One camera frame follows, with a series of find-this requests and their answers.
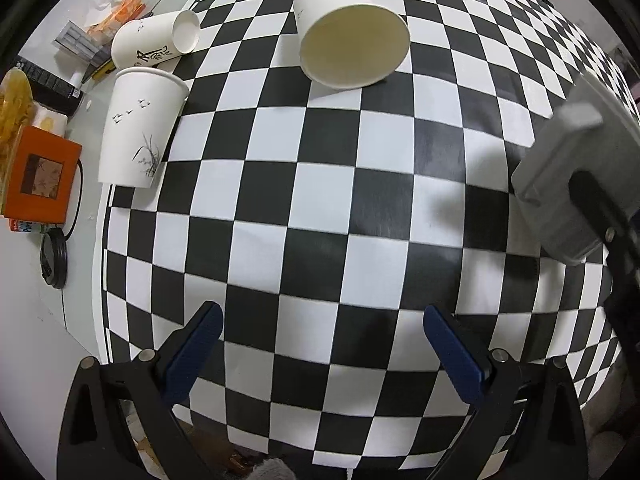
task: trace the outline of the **black square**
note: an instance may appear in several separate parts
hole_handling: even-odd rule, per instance
[[[156,214],[132,209],[129,212],[127,255],[151,263],[154,256]]]
[[[335,415],[335,413],[322,412],[316,449],[361,455],[367,443],[372,420],[370,416]]]
[[[455,312],[460,272],[462,249],[409,243],[400,308],[433,304]]]
[[[190,217],[184,272],[226,282],[233,230],[233,222]]]
[[[376,415],[422,416],[437,375],[437,372],[387,371],[378,398]]]
[[[130,209],[135,190],[136,188],[134,187],[113,186],[113,200],[111,200],[111,206]]]
[[[127,257],[107,251],[107,290],[122,300],[127,299]]]
[[[271,402],[322,411],[329,365],[273,357]]]
[[[269,436],[271,405],[264,400],[225,389],[226,423],[247,433]]]
[[[184,325],[184,274],[164,267],[151,269],[151,312]]]
[[[508,193],[466,186],[464,246],[504,252],[507,250],[508,229]]]
[[[233,20],[225,22],[213,39],[211,46],[219,46],[235,41],[241,41],[244,38],[246,30],[251,25],[252,18],[243,18],[242,20]]]
[[[242,40],[231,63],[230,71],[251,70],[254,68],[268,68],[276,50],[277,36],[264,36]]]
[[[307,108],[298,161],[355,166],[359,129],[357,110]]]
[[[331,362],[358,368],[386,369],[398,311],[340,304]]]
[[[457,50],[458,52],[469,54],[470,56],[477,57],[478,59],[486,60],[484,48],[482,47],[482,42],[480,41],[480,36],[469,32],[468,30],[449,27],[449,25],[445,25],[444,28],[447,32],[447,38],[449,38],[449,46],[452,50]]]
[[[287,229],[280,292],[340,301],[347,241],[345,235]]]
[[[225,385],[225,343],[223,341],[213,345],[199,376],[220,386]]]
[[[295,177],[294,162],[246,161],[236,220],[287,225]]]
[[[356,168],[349,232],[408,240],[414,176]]]
[[[462,125],[465,128],[502,138],[502,119],[497,97],[463,86],[458,87],[458,95]]]
[[[277,294],[226,286],[225,341],[273,352],[277,323]]]
[[[455,83],[451,50],[421,43],[411,44],[411,66],[415,74],[430,75]]]
[[[209,9],[207,13],[204,15],[202,19],[202,23],[200,23],[200,28],[213,27],[214,25],[222,25],[226,17],[231,12],[234,4],[226,4],[219,7],[213,7]]]
[[[199,160],[168,162],[158,197],[158,211],[188,215],[199,172]]]
[[[196,73],[204,61],[207,52],[208,50],[205,48],[182,56],[174,69],[174,75],[177,75],[183,81],[196,77]]]
[[[151,314],[127,303],[127,325],[129,341],[144,350],[154,347],[154,333],[151,326]]]
[[[527,337],[524,340],[522,356],[520,357],[522,362],[535,361],[546,357],[546,351],[556,328],[557,317],[557,312],[531,314]]]
[[[462,128],[414,120],[414,173],[465,181],[465,137]]]
[[[447,449],[465,423],[463,416],[431,416],[420,421],[411,454],[436,453]]]
[[[362,89],[361,110],[388,114],[414,114],[414,76],[392,72],[382,81]]]
[[[226,82],[226,73],[197,77],[182,110],[183,115],[214,112]]]
[[[128,363],[131,361],[129,343],[124,341],[118,334],[109,330],[111,339],[111,357],[114,363]]]
[[[527,99],[522,89],[522,79],[520,75],[507,67],[489,63],[491,79],[494,82],[495,94],[498,97],[507,99],[527,107]]]
[[[258,106],[306,106],[310,88],[311,79],[299,66],[270,68],[262,86]]]
[[[254,127],[255,108],[216,112],[211,121],[203,160],[233,158],[244,160]]]
[[[566,266],[559,310],[575,310],[580,307],[584,285],[584,264]]]
[[[569,352],[577,352],[586,348],[595,314],[596,310],[594,308],[584,308],[578,311]]]
[[[530,256],[506,254],[500,313],[532,312],[538,290],[540,260]]]
[[[277,14],[279,12],[289,12],[293,7],[293,0],[263,0],[258,8],[256,16],[265,14]]]

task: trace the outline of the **checkered mat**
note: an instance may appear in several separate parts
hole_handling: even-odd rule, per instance
[[[300,70],[292,1],[193,5],[161,184],[106,204],[110,358],[158,348],[215,300],[223,342],[178,415],[342,467],[431,467],[464,424],[426,304],[516,359],[567,355],[586,402],[619,351],[605,255],[548,257],[509,177],[584,67],[638,116],[617,67],[537,0],[373,0],[406,18],[410,53],[334,92]]]

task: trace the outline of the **white paper cup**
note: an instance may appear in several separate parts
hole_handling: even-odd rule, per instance
[[[102,135],[98,182],[151,187],[189,87],[157,68],[116,76]]]
[[[188,54],[198,44],[200,22],[192,10],[177,10],[125,23],[111,44],[118,68],[151,66]]]
[[[335,89],[359,88],[391,74],[409,51],[409,28],[371,0],[293,0],[300,66]]]

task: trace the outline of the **cup rim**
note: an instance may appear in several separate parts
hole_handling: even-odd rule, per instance
[[[180,79],[177,75],[171,74],[169,72],[166,72],[165,70],[160,70],[159,68],[153,68],[151,66],[131,66],[129,68],[125,68],[125,69],[120,70],[118,72],[118,74],[116,75],[116,80],[120,76],[125,75],[125,74],[129,74],[129,73],[132,73],[132,72],[145,72],[145,73],[159,75],[159,76],[165,77],[167,79],[170,79],[171,81],[176,83],[179,87],[181,87],[184,90],[184,96],[185,97],[187,97],[187,95],[189,95],[189,92],[190,92],[189,86],[182,79]]]

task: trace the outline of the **white square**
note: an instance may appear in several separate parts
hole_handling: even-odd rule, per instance
[[[225,313],[226,283],[217,282],[209,278],[184,275],[184,323],[186,324],[193,314],[205,301],[214,301],[219,304],[222,314]]]
[[[171,143],[169,161],[201,160],[212,120],[213,112],[182,116]]]
[[[468,12],[442,5],[439,5],[438,8],[440,9],[440,14],[442,16],[442,23],[445,25],[477,34],[474,22],[471,20],[471,16]]]
[[[453,56],[458,85],[495,95],[494,80],[486,61],[457,50],[452,50],[451,55]]]
[[[196,72],[196,77],[204,77],[212,74],[226,74],[229,72],[231,64],[236,58],[239,47],[239,41],[212,46],[207,50],[207,55],[204,57],[204,60],[202,60],[202,64]]]
[[[460,97],[455,83],[414,74],[414,109],[417,119],[462,126]]]
[[[256,16],[251,20],[243,39],[250,40],[251,38],[279,35],[288,14],[288,12],[275,12],[274,14]]]
[[[551,336],[549,348],[546,350],[547,358],[555,355],[566,355],[569,352],[577,317],[577,310],[560,310],[558,312],[554,333]]]
[[[129,211],[121,207],[112,207],[109,217],[107,249],[123,256],[127,256],[129,244]]]
[[[527,99],[527,108],[533,113],[546,117],[547,119],[553,114],[549,98],[546,95],[546,89],[537,81],[529,79],[524,75],[520,75],[522,80],[522,89],[524,97]]]
[[[507,253],[521,256],[540,256],[540,242],[527,224],[515,195],[509,195],[509,228]]]
[[[352,190],[352,167],[299,163],[289,226],[347,234]]]
[[[484,36],[480,36],[480,43],[482,43],[482,50],[484,50],[484,55],[489,63],[507,67],[514,72],[518,71],[511,49],[504,43]]]
[[[437,371],[440,360],[424,335],[420,310],[399,310],[396,334],[388,370],[400,372]]]
[[[107,292],[107,314],[109,315],[109,330],[118,334],[124,341],[128,341],[127,302]]]
[[[509,190],[509,171],[504,141],[465,128],[465,180],[473,186]]]
[[[313,449],[320,426],[321,412],[271,403],[269,438],[301,447]]]
[[[356,166],[413,174],[414,118],[363,110]]]
[[[235,222],[228,283],[277,294],[286,235],[284,226]]]
[[[298,160],[305,109],[293,106],[258,108],[246,160]]]
[[[527,148],[531,146],[535,138],[529,111],[524,106],[501,97],[498,97],[498,108],[504,140]]]
[[[551,258],[540,258],[538,290],[533,302],[533,312],[557,312],[562,298],[565,265]]]
[[[456,314],[498,314],[504,253],[463,249]]]
[[[414,43],[449,48],[449,38],[442,23],[415,18],[414,16],[407,16],[406,19],[411,34],[411,41]]]
[[[309,89],[309,108],[340,108],[342,110],[360,110],[362,88],[353,90],[334,90],[316,81]]]
[[[584,264],[584,281],[580,296],[580,309],[596,308],[600,296],[600,282],[602,280],[602,266],[600,264]]]
[[[226,427],[226,436],[229,442],[237,444],[238,446],[253,449],[261,453],[269,452],[269,439],[265,436],[257,435],[255,433],[247,433],[246,431],[238,430],[233,426]]]
[[[226,424],[224,386],[198,377],[189,392],[189,406],[194,412]]]
[[[411,451],[419,416],[375,416],[369,428],[364,456],[402,456]]]
[[[151,312],[152,265],[135,258],[127,258],[127,303]]]
[[[516,361],[520,360],[527,337],[531,314],[498,314],[489,348],[503,348]]]
[[[341,303],[400,307],[408,242],[349,235]]]
[[[338,304],[280,296],[275,352],[329,364]]]
[[[216,110],[255,108],[260,99],[268,68],[230,72],[226,77]]]
[[[154,237],[154,265],[184,272],[189,243],[189,216],[156,213]]]
[[[440,370],[424,410],[424,416],[465,416],[469,409],[462,402],[446,371]]]
[[[331,365],[324,393],[324,412],[373,416],[385,380],[384,370]]]
[[[461,182],[414,176],[409,240],[462,247],[465,227],[465,185]]]
[[[254,399],[271,400],[273,354],[225,341],[225,385]]]
[[[191,201],[191,216],[233,220],[244,160],[203,160]]]

